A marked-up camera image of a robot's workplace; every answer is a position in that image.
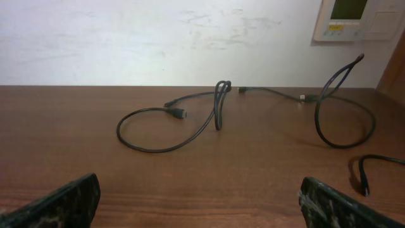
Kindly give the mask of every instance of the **thermostat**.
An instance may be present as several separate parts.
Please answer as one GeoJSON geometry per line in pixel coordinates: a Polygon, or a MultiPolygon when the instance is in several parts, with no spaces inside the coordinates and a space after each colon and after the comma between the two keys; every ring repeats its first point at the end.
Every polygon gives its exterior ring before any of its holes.
{"type": "Polygon", "coordinates": [[[397,30],[405,0],[323,0],[316,41],[390,39],[397,30]]]}

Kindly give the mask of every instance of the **yellow sticker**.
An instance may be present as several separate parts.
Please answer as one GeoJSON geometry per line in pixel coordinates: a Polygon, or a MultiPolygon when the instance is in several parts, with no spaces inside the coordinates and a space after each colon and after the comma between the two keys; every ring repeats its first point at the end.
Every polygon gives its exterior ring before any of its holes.
{"type": "Polygon", "coordinates": [[[341,25],[329,25],[329,30],[343,30],[341,25]]]}

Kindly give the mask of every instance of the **cable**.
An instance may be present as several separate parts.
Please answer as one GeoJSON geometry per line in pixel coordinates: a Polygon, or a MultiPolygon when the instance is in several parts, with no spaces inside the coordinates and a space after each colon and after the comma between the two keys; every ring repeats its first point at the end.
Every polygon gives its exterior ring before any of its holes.
{"type": "Polygon", "coordinates": [[[360,171],[361,188],[363,190],[363,195],[366,197],[368,197],[370,195],[370,187],[368,186],[367,176],[365,173],[365,168],[363,166],[363,163],[364,163],[365,159],[367,159],[367,158],[380,159],[380,160],[384,160],[384,161],[388,161],[388,162],[395,162],[398,164],[405,165],[404,160],[400,160],[397,158],[389,158],[389,157],[381,156],[381,155],[364,155],[364,156],[362,156],[359,160],[359,171],[360,171]]]}
{"type": "Polygon", "coordinates": [[[230,81],[219,81],[216,86],[215,86],[215,91],[214,92],[202,92],[202,93],[198,93],[198,94],[191,94],[188,96],[184,96],[178,99],[174,99],[173,101],[167,102],[165,104],[165,108],[144,108],[141,110],[137,110],[134,112],[129,113],[128,115],[124,116],[119,122],[118,125],[116,126],[116,135],[118,136],[118,139],[121,141],[121,143],[123,143],[124,145],[128,146],[129,148],[132,149],[136,149],[138,151],[142,151],[142,152],[146,152],[146,153],[166,153],[169,151],[173,151],[175,149],[181,148],[182,146],[186,145],[187,143],[193,141],[209,124],[209,121],[211,121],[211,119],[214,117],[215,118],[215,128],[217,130],[221,130],[222,128],[222,107],[223,107],[223,101],[225,100],[225,96],[227,95],[227,92],[231,91],[231,82],[230,81]],[[122,123],[129,117],[144,112],[144,111],[165,111],[169,114],[172,114],[174,117],[176,118],[185,118],[187,116],[186,112],[184,112],[183,109],[179,109],[179,108],[170,108],[172,105],[174,105],[175,103],[187,99],[187,98],[194,98],[197,96],[202,96],[202,95],[207,95],[207,94],[214,94],[214,108],[212,110],[212,112],[209,114],[207,120],[204,122],[204,124],[201,126],[201,128],[190,138],[188,138],[187,140],[185,140],[184,142],[176,145],[176,146],[172,146],[170,148],[165,148],[165,149],[146,149],[146,148],[141,148],[139,146],[135,146],[133,144],[130,144],[129,142],[127,142],[122,136],[121,136],[121,125],[122,123]]]}
{"type": "Polygon", "coordinates": [[[359,104],[359,103],[357,103],[355,101],[351,101],[349,99],[346,99],[346,98],[340,98],[340,97],[337,97],[337,96],[333,96],[333,93],[335,93],[338,90],[338,88],[340,87],[340,85],[342,85],[343,81],[345,81],[346,77],[349,75],[349,73],[353,69],[353,67],[357,63],[359,63],[363,58],[364,58],[364,54],[361,54],[352,63],[350,63],[350,64],[346,65],[345,67],[341,68],[340,70],[338,70],[332,76],[332,78],[330,78],[329,81],[325,84],[325,86],[323,87],[320,95],[307,94],[307,95],[301,95],[301,96],[299,96],[299,98],[296,98],[296,97],[293,97],[293,96],[290,96],[290,95],[287,95],[287,94],[284,94],[284,93],[281,93],[281,92],[278,92],[278,91],[274,91],[273,89],[269,89],[269,88],[265,88],[265,87],[240,87],[240,88],[238,88],[238,92],[239,93],[244,93],[244,92],[246,92],[248,90],[264,90],[264,91],[269,91],[269,92],[281,95],[281,96],[283,96],[285,98],[289,98],[291,100],[298,101],[298,102],[312,103],[312,102],[316,101],[315,127],[316,127],[316,131],[317,131],[318,135],[321,137],[321,139],[325,143],[327,143],[329,146],[331,146],[333,148],[338,148],[338,149],[352,148],[352,147],[358,146],[358,145],[366,142],[371,137],[371,135],[373,135],[374,130],[375,130],[375,126],[376,126],[376,119],[375,119],[374,115],[372,114],[372,112],[369,109],[367,109],[366,107],[364,107],[363,105],[361,105],[361,104],[359,104]],[[342,80],[340,80],[340,82],[337,84],[337,86],[331,92],[329,92],[328,94],[325,95],[326,90],[329,88],[330,84],[345,70],[347,70],[347,71],[346,71],[345,75],[343,76],[342,80]],[[364,111],[366,111],[371,117],[371,129],[368,132],[368,134],[364,138],[360,139],[358,142],[355,142],[355,143],[352,143],[352,144],[339,145],[339,144],[335,144],[335,143],[330,142],[323,135],[323,133],[321,131],[320,123],[319,123],[319,111],[320,111],[320,108],[321,108],[321,103],[326,98],[339,99],[341,101],[345,101],[345,102],[348,102],[350,104],[356,105],[356,106],[360,107],[361,109],[363,109],[364,111]]]}

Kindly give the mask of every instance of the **brown table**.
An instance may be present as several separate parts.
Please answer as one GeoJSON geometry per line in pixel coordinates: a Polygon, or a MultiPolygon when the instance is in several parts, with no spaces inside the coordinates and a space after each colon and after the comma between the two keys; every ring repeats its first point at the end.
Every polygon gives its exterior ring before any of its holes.
{"type": "MultiPolygon", "coordinates": [[[[405,223],[405,167],[365,163],[371,196],[359,191],[357,160],[374,153],[405,159],[405,109],[372,89],[339,94],[369,107],[372,138],[353,149],[329,148],[315,130],[315,104],[275,94],[231,91],[223,129],[214,123],[176,151],[152,155],[119,142],[118,121],[131,111],[162,107],[212,87],[0,87],[0,207],[7,212],[94,172],[101,200],[93,227],[305,227],[297,193],[313,176],[405,223]]],[[[319,89],[279,88],[293,95],[319,89]]],[[[122,128],[132,143],[164,148],[182,142],[205,121],[211,95],[178,107],[188,117],[143,113],[122,128]]],[[[370,128],[365,113],[329,99],[325,135],[349,143],[370,128]]]]}

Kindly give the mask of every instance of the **white wall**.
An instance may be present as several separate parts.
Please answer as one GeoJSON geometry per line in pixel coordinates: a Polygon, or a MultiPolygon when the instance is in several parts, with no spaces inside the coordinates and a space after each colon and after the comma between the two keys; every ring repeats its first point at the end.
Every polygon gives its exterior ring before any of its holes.
{"type": "Polygon", "coordinates": [[[391,41],[311,42],[321,0],[0,0],[0,84],[375,87],[391,41]]]}

